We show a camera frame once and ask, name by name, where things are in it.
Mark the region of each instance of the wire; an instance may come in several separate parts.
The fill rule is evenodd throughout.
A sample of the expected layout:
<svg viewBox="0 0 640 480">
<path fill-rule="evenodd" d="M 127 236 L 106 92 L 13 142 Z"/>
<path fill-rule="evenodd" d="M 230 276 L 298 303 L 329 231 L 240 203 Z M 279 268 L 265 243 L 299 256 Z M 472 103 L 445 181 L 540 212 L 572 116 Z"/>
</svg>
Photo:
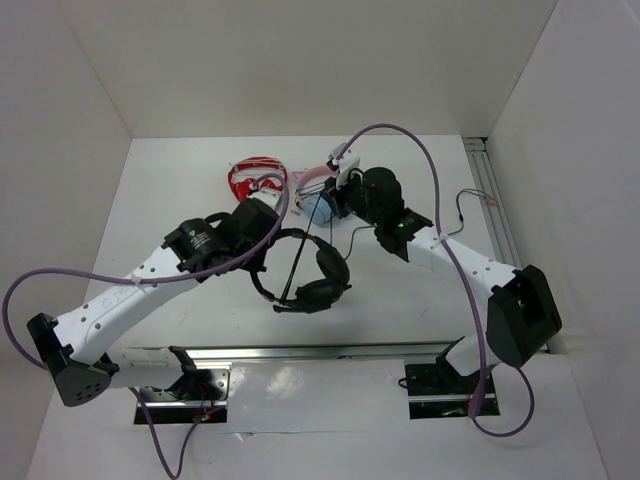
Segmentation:
<svg viewBox="0 0 640 480">
<path fill-rule="evenodd" d="M 211 391 L 211 385 L 209 385 L 208 383 L 204 383 L 205 388 L 207 389 L 207 393 L 209 394 L 209 402 L 211 402 L 211 408 L 214 407 L 214 401 L 213 401 L 213 392 Z"/>
<path fill-rule="evenodd" d="M 151 418 L 149 407 L 147 407 L 147 404 L 145 403 L 144 398 L 142 398 L 140 392 L 131 387 L 129 388 L 129 391 L 133 393 L 134 397 L 136 397 L 138 403 L 140 404 L 140 408 L 142 408 L 142 413 L 144 414 L 144 418 L 147 421 L 147 425 L 149 425 L 149 433 L 151 433 L 153 446 L 156 448 L 156 452 L 158 454 L 158 458 L 160 459 L 160 463 L 162 464 L 162 468 L 164 468 L 164 471 L 167 473 L 167 476 L 171 480 L 177 480 L 182 474 L 182 467 L 184 465 L 184 454 L 187 449 L 187 444 L 189 443 L 189 439 L 191 438 L 191 435 L 193 435 L 196 427 L 202 423 L 202 419 L 204 417 L 211 415 L 213 412 L 220 410 L 223 407 L 212 408 L 206 411 L 202 416 L 198 415 L 193 419 L 193 425 L 191 425 L 191 427 L 187 431 L 187 434 L 184 437 L 184 441 L 182 442 L 182 448 L 180 449 L 180 460 L 178 461 L 178 470 L 176 471 L 176 473 L 173 473 L 169 468 L 169 464 L 167 463 L 167 459 L 165 458 L 164 453 L 162 452 L 162 446 L 160 445 L 160 440 L 158 439 L 158 434 L 156 433 L 156 427 L 153 424 L 153 419 Z"/>
<path fill-rule="evenodd" d="M 492 206 L 495 206 L 498 204 L 493 197 L 483 192 L 482 190 L 477 190 L 475 188 L 463 188 L 456 195 L 456 208 L 458 209 L 458 219 L 460 220 L 460 228 L 458 228 L 457 230 L 454 230 L 453 232 L 447 233 L 448 236 L 455 235 L 456 233 L 460 233 L 462 230 L 464 230 L 464 217 L 462 216 L 462 208 L 460 206 L 460 196 L 463 193 L 468 193 L 469 195 L 474 195 L 479 198 L 484 198 L 487 201 L 487 203 Z"/>
<path fill-rule="evenodd" d="M 218 212 L 205 217 L 204 221 L 207 223 L 216 223 L 230 216 L 231 214 L 228 212 Z"/>
<path fill-rule="evenodd" d="M 521 369 L 516 368 L 516 371 L 520 374 L 520 377 L 522 378 L 522 381 L 524 382 L 525 386 L 527 387 L 527 393 L 529 394 L 529 412 L 527 413 L 527 416 L 524 419 L 524 421 L 517 428 L 515 428 L 514 430 L 511 430 L 509 432 L 504 432 L 504 433 L 492 432 L 491 430 L 487 430 L 486 428 L 484 428 L 482 425 L 480 425 L 478 423 L 478 420 L 477 420 L 476 417 L 471 417 L 471 420 L 473 421 L 473 424 L 476 427 L 478 427 L 478 430 L 480 430 L 485 435 L 489 435 L 490 437 L 494 437 L 494 438 L 512 437 L 512 436 L 517 435 L 518 433 L 520 433 L 525 428 L 527 428 L 527 425 L 529 425 L 529 422 L 533 418 L 533 412 L 534 412 L 534 410 L 536 408 L 536 398 L 535 398 L 535 395 L 533 394 L 533 387 L 531 386 L 531 382 L 529 381 L 529 379 L 527 378 L 527 376 L 524 374 L 524 372 Z"/>
<path fill-rule="evenodd" d="M 360 170 L 358 167 L 356 167 L 356 168 L 352 168 L 352 169 L 349 171 L 349 180 L 351 180 L 351 176 L 352 176 L 354 173 L 359 173 L 359 174 L 360 174 L 360 177 L 364 177 L 364 172 L 363 172 L 362 170 Z"/>
<path fill-rule="evenodd" d="M 435 162 L 433 161 L 433 158 L 431 157 L 431 154 L 429 153 L 429 150 L 424 145 L 424 143 L 422 143 L 422 141 L 420 141 L 420 139 L 416 137 L 413 133 L 411 133 L 409 130 L 403 127 L 399 127 L 398 125 L 393 125 L 391 123 L 376 123 L 373 125 L 369 125 L 368 127 L 365 127 L 359 132 L 357 132 L 353 137 L 351 137 L 351 139 L 342 147 L 342 150 L 340 151 L 340 153 L 336 156 L 336 160 L 340 160 L 344 156 L 344 154 L 351 148 L 351 146 L 356 142 L 356 140 L 358 140 L 358 138 L 363 136 L 365 133 L 370 132 L 371 130 L 377 130 L 380 128 L 387 128 L 387 129 L 391 129 L 391 130 L 395 130 L 397 132 L 403 133 L 404 135 L 409 137 L 411 140 L 413 140 L 413 142 L 418 146 L 418 148 L 420 148 L 424 156 L 427 158 L 427 162 L 429 163 L 429 168 L 431 170 L 431 175 L 433 176 L 436 232 L 438 233 L 438 236 L 441 236 L 442 221 L 440 218 L 440 179 L 438 178 L 436 165 L 435 165 Z M 467 298 L 469 300 L 469 307 L 471 308 L 471 314 L 473 316 L 473 323 L 476 330 L 476 336 L 478 337 L 478 353 L 480 357 L 480 380 L 478 382 L 478 386 L 473 392 L 471 405 L 469 407 L 469 416 L 472 419 L 475 419 L 475 417 L 478 416 L 480 406 L 484 401 L 485 387 L 486 387 L 487 375 L 488 375 L 487 352 L 486 352 L 486 346 L 485 346 L 485 340 L 484 340 L 484 332 L 482 328 L 482 321 L 480 320 L 480 312 L 478 311 L 478 305 L 476 304 L 476 299 L 473 294 L 473 290 L 471 289 L 471 284 L 469 283 L 469 279 L 467 278 L 467 275 L 465 274 L 464 269 L 462 268 L 462 265 L 458 260 L 458 257 L 456 257 L 456 254 L 453 252 L 453 250 L 449 246 L 449 242 L 447 241 L 446 237 L 442 239 L 442 247 L 447 252 L 447 255 L 449 255 L 449 258 L 451 259 L 451 263 L 453 263 L 456 271 L 458 272 L 458 275 L 460 276 L 460 280 L 462 281 L 462 286 L 464 287 L 464 291 L 467 294 Z M 526 379 L 526 375 L 524 374 L 524 372 L 521 372 L 521 376 L 523 379 Z M 533 410 L 535 408 L 535 398 L 533 395 L 533 389 L 532 388 L 531 389 L 527 388 L 527 389 L 529 391 L 529 401 L 531 402 L 530 413 L 531 415 L 533 415 Z M 518 428 L 510 432 L 496 434 L 496 435 L 500 435 L 501 437 L 509 437 L 521 432 L 529 423 L 527 419 L 525 419 L 522 425 L 520 425 Z M 489 434 L 488 433 L 489 431 L 484 428 L 482 428 L 481 431 L 483 433 Z"/>
<path fill-rule="evenodd" d="M 287 296 L 289 295 L 289 290 L 291 289 L 291 283 L 293 282 L 293 276 L 296 274 L 296 269 L 298 268 L 298 262 L 300 262 L 300 256 L 302 255 L 302 249 L 304 248 L 304 244 L 307 241 L 307 236 L 309 235 L 309 230 L 311 230 L 311 223 L 313 221 L 313 217 L 316 214 L 316 208 L 318 208 L 318 203 L 320 203 L 320 195 L 318 195 L 318 199 L 316 200 L 316 204 L 313 206 L 313 212 L 311 212 L 311 216 L 309 217 L 309 224 L 307 225 L 307 231 L 305 232 L 304 237 L 300 241 L 300 246 L 298 247 L 298 251 L 296 252 L 296 257 L 293 259 L 293 264 L 291 265 L 291 271 L 289 272 L 289 279 L 287 280 L 287 284 L 284 286 L 284 290 L 282 291 L 282 295 L 280 297 L 280 305 L 283 305 Z"/>
<path fill-rule="evenodd" d="M 364 227 L 356 227 L 353 229 L 353 232 L 351 232 L 351 243 L 349 243 L 349 252 L 347 253 L 347 256 L 344 257 L 344 260 L 347 261 L 349 260 L 349 257 L 351 256 L 351 251 L 353 250 L 353 240 L 356 236 L 356 232 L 358 230 L 364 230 L 365 228 L 373 228 L 372 225 L 365 225 Z"/>
<path fill-rule="evenodd" d="M 198 390 L 200 390 L 200 393 L 202 393 L 202 396 L 200 398 L 200 408 L 198 408 L 198 411 L 196 412 L 196 416 L 200 415 L 200 412 L 204 412 L 204 399 L 206 397 L 206 393 L 204 393 L 204 390 L 202 389 L 202 387 L 200 385 L 198 385 Z"/>
<path fill-rule="evenodd" d="M 324 190 L 324 187 L 317 187 L 313 190 L 309 190 L 308 192 L 303 192 L 298 194 L 298 197 L 300 197 L 300 199 L 302 200 L 303 198 L 308 198 L 318 193 L 321 193 L 323 190 Z"/>
</svg>

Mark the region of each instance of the white enclosure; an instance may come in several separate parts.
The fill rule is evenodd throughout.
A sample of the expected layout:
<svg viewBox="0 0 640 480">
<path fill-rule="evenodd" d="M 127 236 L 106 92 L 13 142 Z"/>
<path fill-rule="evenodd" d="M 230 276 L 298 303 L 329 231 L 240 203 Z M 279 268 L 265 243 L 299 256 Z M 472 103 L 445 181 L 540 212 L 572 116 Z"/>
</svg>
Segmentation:
<svg viewBox="0 0 640 480">
<path fill-rule="evenodd" d="M 399 360 L 328 362 L 326 388 L 311 364 L 242 367 L 254 381 L 233 386 L 227 424 L 200 428 L 184 478 L 633 478 L 638 85 L 640 0 L 4 0 L 0 288 L 43 266 L 124 275 L 182 220 L 234 207 L 230 163 L 271 154 L 305 168 L 368 124 L 397 123 L 432 149 L 447 230 L 458 223 L 456 193 L 489 181 L 467 153 L 488 155 L 522 263 L 548 276 L 565 326 L 555 354 L 525 367 L 538 395 L 530 428 L 496 441 L 466 419 L 409 421 Z M 476 140 L 465 152 L 461 137 L 488 137 L 487 151 Z M 396 171 L 408 206 L 433 216 L 432 180 L 408 140 L 369 137 L 356 148 L 364 168 Z M 460 240 L 494 256 L 487 208 L 462 205 Z M 336 224 L 340 251 L 359 224 Z M 293 254 L 275 255 L 287 268 L 268 281 L 282 285 Z M 234 274 L 124 340 L 254 346 L 473 333 L 461 292 L 384 254 L 370 232 L 356 237 L 352 262 L 354 288 L 324 316 L 275 315 Z M 317 275 L 307 252 L 295 283 Z M 102 288 L 30 280 L 12 299 L 18 339 L 33 352 L 29 318 Z M 130 394 L 65 408 L 0 337 L 3 478 L 161 478 L 148 432 L 131 425 Z M 265 402 L 269 379 L 283 375 L 317 389 Z M 496 382 L 501 415 L 482 423 L 500 430 L 524 416 L 526 398 L 509 369 Z M 172 466 L 185 428 L 160 428 Z"/>
</svg>

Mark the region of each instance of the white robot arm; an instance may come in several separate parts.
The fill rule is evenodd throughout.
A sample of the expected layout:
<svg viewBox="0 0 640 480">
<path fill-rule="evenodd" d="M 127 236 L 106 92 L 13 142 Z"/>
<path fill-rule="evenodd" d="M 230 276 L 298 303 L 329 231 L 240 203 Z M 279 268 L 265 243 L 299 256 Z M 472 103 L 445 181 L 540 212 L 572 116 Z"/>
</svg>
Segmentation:
<svg viewBox="0 0 640 480">
<path fill-rule="evenodd" d="M 362 218 L 375 227 L 376 238 L 385 250 L 462 287 L 458 269 L 436 228 L 427 218 L 405 208 L 393 173 L 385 168 L 362 172 L 358 165 L 359 157 L 350 151 L 339 162 L 331 158 L 329 166 L 338 174 L 327 180 L 322 195 L 334 212 L 340 217 L 355 214 Z M 125 277 L 131 280 L 130 285 L 113 286 L 57 319 L 39 314 L 29 321 L 31 336 L 64 404 L 86 403 L 108 387 L 153 386 L 179 395 L 201 382 L 207 372 L 198 371 L 182 348 L 110 347 L 154 310 L 208 277 L 170 283 L 162 280 L 206 270 L 255 247 L 278 219 L 274 208 L 273 199 L 249 198 L 230 215 L 187 220 Z M 220 223 L 213 227 L 211 223 L 216 221 Z M 447 239 L 447 245 L 466 274 L 477 303 L 486 310 L 482 327 L 487 366 L 501 362 L 522 366 L 561 328 L 544 275 L 533 266 L 520 271 L 501 264 L 453 239 Z M 255 267 L 242 264 L 236 268 Z M 437 360 L 439 375 L 445 381 L 468 378 L 476 374 L 479 365 L 475 337 L 451 344 Z"/>
</svg>

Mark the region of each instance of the headphone headband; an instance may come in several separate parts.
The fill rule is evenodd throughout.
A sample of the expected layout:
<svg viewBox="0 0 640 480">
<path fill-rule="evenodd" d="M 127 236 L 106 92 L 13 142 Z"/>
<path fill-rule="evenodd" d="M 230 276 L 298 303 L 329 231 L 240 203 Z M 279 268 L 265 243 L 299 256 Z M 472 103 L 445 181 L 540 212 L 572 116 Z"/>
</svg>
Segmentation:
<svg viewBox="0 0 640 480">
<path fill-rule="evenodd" d="M 336 175 L 336 172 L 332 171 L 326 165 L 319 165 L 317 167 L 313 167 L 302 172 L 302 174 L 297 180 L 297 185 L 296 185 L 296 203 L 298 204 L 300 203 L 300 190 L 302 190 L 304 186 L 307 183 L 309 183 L 310 180 L 313 180 L 314 178 L 318 178 L 318 177 L 335 176 L 335 175 Z"/>
<path fill-rule="evenodd" d="M 278 300 L 273 293 L 262 286 L 258 273 L 266 270 L 264 268 L 266 251 L 276 241 L 287 237 L 307 238 L 318 247 L 316 262 L 324 278 L 297 288 L 295 299 L 284 299 L 284 306 L 274 305 L 273 309 L 276 312 L 315 313 L 331 308 L 331 305 L 342 296 L 342 293 L 351 287 L 349 285 L 349 267 L 335 247 L 329 245 L 322 238 L 311 235 L 300 228 L 283 228 L 271 238 L 268 246 L 263 251 L 259 265 L 254 264 L 253 268 L 248 269 L 253 286 L 268 301 L 275 302 Z"/>
</svg>

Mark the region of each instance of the white floor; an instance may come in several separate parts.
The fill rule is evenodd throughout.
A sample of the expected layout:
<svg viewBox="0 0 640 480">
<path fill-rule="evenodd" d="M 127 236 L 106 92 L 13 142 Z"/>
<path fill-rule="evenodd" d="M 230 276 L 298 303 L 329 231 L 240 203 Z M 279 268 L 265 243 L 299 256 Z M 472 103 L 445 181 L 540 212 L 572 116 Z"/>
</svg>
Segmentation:
<svg viewBox="0 0 640 480">
<path fill-rule="evenodd" d="M 526 366 L 536 413 L 523 433 L 503 440 L 464 418 L 409 420 L 406 391 L 396 383 L 402 362 L 322 362 L 320 384 L 319 368 L 303 362 L 232 372 L 229 423 L 198 427 L 183 478 L 606 479 L 563 356 L 542 354 Z M 513 370 L 498 368 L 495 379 L 501 415 L 480 421 L 504 431 L 526 415 L 527 395 Z M 77 408 L 54 395 L 28 480 L 165 478 L 147 427 L 132 425 L 134 409 L 126 390 Z M 158 428 L 174 469 L 187 429 Z"/>
</svg>

